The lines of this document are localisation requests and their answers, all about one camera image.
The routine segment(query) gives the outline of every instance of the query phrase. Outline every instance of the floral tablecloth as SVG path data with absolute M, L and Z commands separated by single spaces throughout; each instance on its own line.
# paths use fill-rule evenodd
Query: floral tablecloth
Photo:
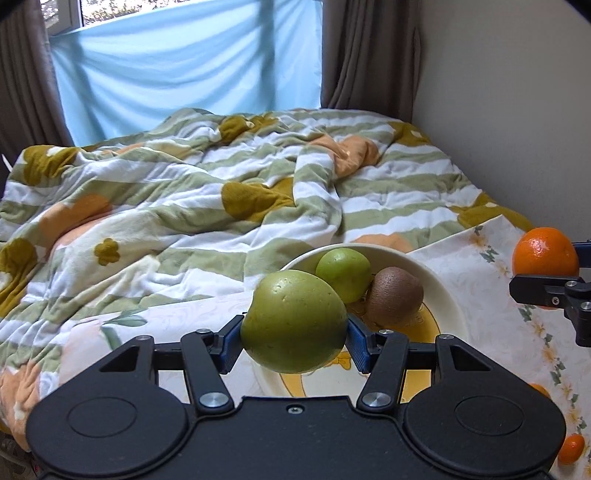
M 520 305 L 509 296 L 511 255 L 522 234 L 500 216 L 409 255 L 430 267 L 457 298 L 470 343 L 526 382 L 546 388 L 564 414 L 568 433 L 585 437 L 583 457 L 572 466 L 554 465 L 555 477 L 591 479 L 591 349 L 575 345 L 574 329 L 561 310 Z M 243 292 L 91 317 L 72 329 L 64 345 L 60 384 L 136 335 L 173 342 L 196 328 L 217 330 L 248 309 L 251 298 Z M 187 401 L 182 374 L 162 372 L 160 377 L 161 386 Z M 244 352 L 224 381 L 235 402 L 244 395 L 264 395 Z

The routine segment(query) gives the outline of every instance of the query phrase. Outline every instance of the curtain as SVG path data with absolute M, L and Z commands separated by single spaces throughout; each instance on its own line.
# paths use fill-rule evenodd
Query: curtain
M 418 0 L 324 0 L 322 106 L 413 115 Z
M 76 145 L 220 115 L 320 106 L 322 4 L 201 0 L 51 37 Z
M 0 22 L 0 153 L 13 163 L 38 144 L 71 146 L 39 0 Z

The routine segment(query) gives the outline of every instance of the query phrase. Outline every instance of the brown curtain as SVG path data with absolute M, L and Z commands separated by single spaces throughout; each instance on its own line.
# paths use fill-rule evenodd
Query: brown curtain
M 31 145 L 72 146 L 39 0 L 0 22 L 0 153 L 13 163 Z
M 322 107 L 411 121 L 420 61 L 418 0 L 324 0 Z

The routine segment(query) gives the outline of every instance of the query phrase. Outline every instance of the bowl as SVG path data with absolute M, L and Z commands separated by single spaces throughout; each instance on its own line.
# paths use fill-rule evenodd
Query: bowl
M 289 262 L 282 270 L 301 270 L 311 274 L 322 256 L 335 248 L 350 248 L 363 254 L 370 262 L 372 273 L 386 267 L 398 267 L 417 277 L 424 289 L 423 305 L 417 322 L 401 325 L 398 331 L 406 334 L 413 342 L 434 342 L 440 333 L 450 333 L 469 342 L 466 319 L 449 291 L 431 269 L 413 260 L 410 255 L 379 245 L 334 244 L 316 248 Z M 351 313 L 362 316 L 356 306 L 348 306 Z M 254 364 L 255 375 L 263 392 L 273 397 L 317 397 L 348 395 L 353 404 L 361 392 L 367 375 L 361 374 L 343 348 L 330 364 L 313 372 L 301 375 L 285 375 L 272 372 Z M 430 385 L 430 371 L 408 371 L 402 392 L 402 400 L 408 401 L 419 391 Z

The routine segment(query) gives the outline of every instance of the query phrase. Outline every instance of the green apple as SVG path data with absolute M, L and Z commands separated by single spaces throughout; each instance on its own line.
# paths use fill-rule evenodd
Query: green apple
M 342 350 L 347 310 L 325 281 L 299 270 L 267 275 L 242 321 L 242 345 L 270 370 L 300 374 L 325 366 Z
M 335 248 L 320 259 L 316 276 L 333 287 L 344 303 L 353 303 L 371 283 L 371 264 L 357 250 Z

